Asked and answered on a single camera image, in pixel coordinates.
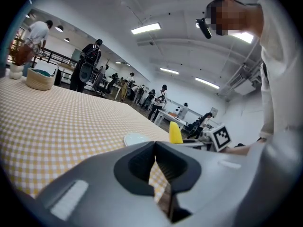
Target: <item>fluorescent light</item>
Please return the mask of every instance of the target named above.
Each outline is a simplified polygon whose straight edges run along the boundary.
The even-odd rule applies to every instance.
[[[215,84],[212,84],[212,83],[210,83],[210,82],[208,82],[208,81],[204,81],[204,80],[202,80],[202,79],[200,79],[200,78],[196,78],[196,81],[203,82],[203,83],[205,83],[205,84],[207,84],[207,85],[209,85],[209,86],[211,86],[211,87],[214,87],[214,88],[216,88],[216,89],[219,89],[219,88],[220,88],[219,86],[217,86],[217,85],[215,85]]]
[[[161,29],[159,23],[152,24],[152,25],[146,25],[146,26],[142,26],[140,28],[133,29],[132,33],[134,35],[136,35],[138,33],[143,33],[143,32],[152,31],[152,30],[156,30],[156,29]]]
[[[234,32],[230,32],[228,33],[228,35],[232,35],[232,36],[235,36],[241,40],[244,40],[245,42],[247,43],[251,43],[252,42],[252,39],[254,38],[253,35],[247,33],[247,32],[244,32],[244,33],[234,33]]]
[[[174,74],[179,75],[179,72],[174,71],[174,70],[169,70],[169,69],[165,69],[165,68],[160,68],[160,70],[167,71],[167,72],[170,72],[170,73],[174,73]]]

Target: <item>woven basket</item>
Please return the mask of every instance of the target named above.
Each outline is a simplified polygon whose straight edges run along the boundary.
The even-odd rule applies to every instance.
[[[46,91],[52,88],[55,77],[47,77],[41,73],[33,71],[31,68],[27,70],[26,85],[30,88]]]

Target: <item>ceiling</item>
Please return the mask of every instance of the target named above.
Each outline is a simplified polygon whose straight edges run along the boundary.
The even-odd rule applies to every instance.
[[[212,0],[61,1],[98,25],[104,37],[109,35],[155,75],[165,75],[160,67],[169,68],[179,72],[179,75],[172,75],[178,80],[205,87],[195,81],[195,77],[199,77],[220,86],[219,90],[208,86],[206,89],[227,95],[231,89],[228,83],[236,72],[241,72],[243,63],[246,63],[247,73],[260,63],[261,47],[257,38],[249,44],[233,36],[212,33],[213,37],[208,40],[196,27],[195,19],[202,17],[202,11]],[[134,28],[156,22],[160,23],[160,30],[131,33]],[[124,57],[117,46],[109,48]]]

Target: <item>white plate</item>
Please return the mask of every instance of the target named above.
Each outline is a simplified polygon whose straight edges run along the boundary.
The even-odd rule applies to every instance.
[[[131,146],[134,144],[139,144],[147,141],[151,141],[151,140],[139,133],[129,133],[124,137],[124,144],[126,146]]]

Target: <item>teal cloth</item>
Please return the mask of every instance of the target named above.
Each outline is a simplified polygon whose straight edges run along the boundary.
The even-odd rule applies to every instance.
[[[34,72],[38,72],[41,73],[44,76],[50,77],[51,74],[49,74],[48,72],[46,72],[45,70],[39,70],[39,69],[33,69]]]

